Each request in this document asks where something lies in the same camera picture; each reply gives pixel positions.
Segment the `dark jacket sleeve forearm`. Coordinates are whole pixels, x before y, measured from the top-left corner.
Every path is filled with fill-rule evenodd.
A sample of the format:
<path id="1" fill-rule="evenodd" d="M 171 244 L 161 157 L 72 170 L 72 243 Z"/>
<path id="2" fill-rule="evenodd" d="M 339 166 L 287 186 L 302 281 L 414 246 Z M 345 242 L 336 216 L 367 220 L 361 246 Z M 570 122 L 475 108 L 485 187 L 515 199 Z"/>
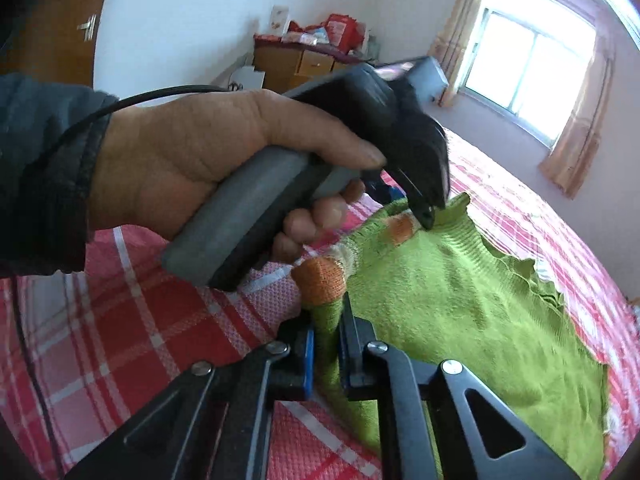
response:
<path id="1" fill-rule="evenodd" d="M 1 77 L 1 275 L 84 268 L 87 200 L 110 118 L 64 133 L 117 101 L 76 84 Z"/>

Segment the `person's left hand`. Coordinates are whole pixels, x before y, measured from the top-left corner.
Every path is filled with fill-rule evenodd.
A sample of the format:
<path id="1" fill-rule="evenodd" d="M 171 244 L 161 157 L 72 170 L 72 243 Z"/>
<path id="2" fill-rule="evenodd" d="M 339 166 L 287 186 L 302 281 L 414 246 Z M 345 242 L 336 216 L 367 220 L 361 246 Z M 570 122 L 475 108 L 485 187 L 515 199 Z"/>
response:
<path id="1" fill-rule="evenodd" d="M 204 93 L 115 113 L 106 129 L 88 226 L 143 226 L 170 240 L 218 184 L 268 145 L 328 164 L 380 169 L 383 154 L 336 118 L 268 90 Z"/>

